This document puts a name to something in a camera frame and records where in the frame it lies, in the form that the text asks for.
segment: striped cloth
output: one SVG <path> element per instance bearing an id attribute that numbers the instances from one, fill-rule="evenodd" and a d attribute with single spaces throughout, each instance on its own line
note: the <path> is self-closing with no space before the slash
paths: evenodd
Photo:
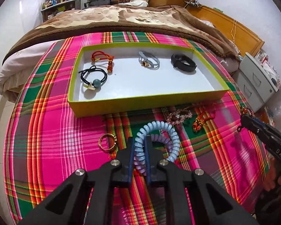
<path id="1" fill-rule="evenodd" d="M 151 42 L 196 48 L 226 81 L 230 90 L 215 103 L 216 117 L 197 134 L 192 123 L 214 107 L 195 105 L 192 119 L 176 128 L 182 143 L 175 162 L 186 170 L 202 168 L 249 212 L 261 191 L 268 156 L 251 132 L 238 133 L 240 106 L 246 99 L 213 53 L 186 39 L 151 33 L 106 32 L 85 34 L 56 42 L 37 64 L 20 93 L 7 130 L 4 175 L 8 205 L 17 223 L 78 168 L 93 170 L 113 159 L 98 147 L 105 133 L 118 138 L 118 148 L 136 136 L 146 123 L 159 120 L 185 106 L 75 118 L 67 102 L 75 57 L 83 46 L 116 42 Z M 147 188 L 133 173 L 129 189 L 115 189 L 113 224 L 164 224 L 162 188 Z"/>

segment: bolt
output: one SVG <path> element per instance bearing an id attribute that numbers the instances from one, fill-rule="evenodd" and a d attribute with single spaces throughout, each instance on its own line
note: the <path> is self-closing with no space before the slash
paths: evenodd
<path id="1" fill-rule="evenodd" d="M 117 160 L 117 159 L 114 159 L 110 162 L 110 164 L 113 165 L 113 166 L 118 166 L 118 165 L 120 165 L 120 161 Z"/>
<path id="2" fill-rule="evenodd" d="M 77 176 L 82 176 L 83 174 L 85 173 L 85 171 L 83 170 L 83 169 L 77 169 L 76 171 L 75 171 L 75 174 L 77 175 Z"/>
<path id="3" fill-rule="evenodd" d="M 166 160 L 166 159 L 162 159 L 162 160 L 159 161 L 159 164 L 162 165 L 162 166 L 166 166 L 166 165 L 169 164 L 169 161 Z"/>
<path id="4" fill-rule="evenodd" d="M 203 169 L 201 169 L 201 168 L 197 168 L 197 169 L 195 170 L 195 174 L 197 174 L 198 176 L 201 176 L 201 175 L 204 174 L 204 171 L 203 171 Z"/>

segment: gold ring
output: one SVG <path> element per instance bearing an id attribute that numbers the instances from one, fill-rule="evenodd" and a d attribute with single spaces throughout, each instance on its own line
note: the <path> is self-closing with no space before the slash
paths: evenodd
<path id="1" fill-rule="evenodd" d="M 104 149 L 104 148 L 102 147 L 102 145 L 101 145 L 101 141 L 102 141 L 102 139 L 103 139 L 104 137 L 108 137 L 108 136 L 113 137 L 113 139 L 114 139 L 114 145 L 113 145 L 112 147 L 110 147 L 109 149 Z M 110 150 L 112 150 L 112 149 L 117 145 L 117 144 L 116 144 L 117 140 L 118 140 L 117 137 L 114 136 L 113 134 L 109 134 L 109 133 L 104 134 L 104 135 L 102 135 L 101 138 L 99 139 L 99 147 L 100 147 L 102 150 L 104 150 L 105 152 L 110 151 Z"/>

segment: drawer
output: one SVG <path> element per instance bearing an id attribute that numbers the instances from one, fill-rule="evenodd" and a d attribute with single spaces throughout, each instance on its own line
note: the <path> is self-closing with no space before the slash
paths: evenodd
<path id="1" fill-rule="evenodd" d="M 243 58 L 239 65 L 239 69 L 252 83 L 253 87 L 257 90 L 263 101 L 267 102 L 272 94 L 274 94 L 275 90 L 269 82 L 269 76 L 265 75 L 266 72 L 264 69 L 261 66 L 258 67 L 248 56 Z"/>
<path id="2" fill-rule="evenodd" d="M 240 70 L 233 74 L 233 79 L 248 100 L 253 112 L 257 112 L 264 105 L 264 101 L 259 96 L 257 90 Z"/>

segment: tiled floor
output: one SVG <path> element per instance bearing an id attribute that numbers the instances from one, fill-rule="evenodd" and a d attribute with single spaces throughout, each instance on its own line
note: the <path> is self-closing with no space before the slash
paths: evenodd
<path id="1" fill-rule="evenodd" d="M 4 175 L 3 175 L 3 151 L 4 151 L 4 141 L 5 141 L 5 134 L 7 125 L 11 116 L 11 113 L 14 108 L 13 103 L 7 102 L 5 104 L 2 117 L 0 120 L 0 203 L 3 209 L 3 214 L 0 214 L 3 220 L 8 225 L 13 225 L 13 220 L 10 215 L 10 210 L 8 208 L 6 195 L 5 195 L 5 188 L 4 188 Z"/>

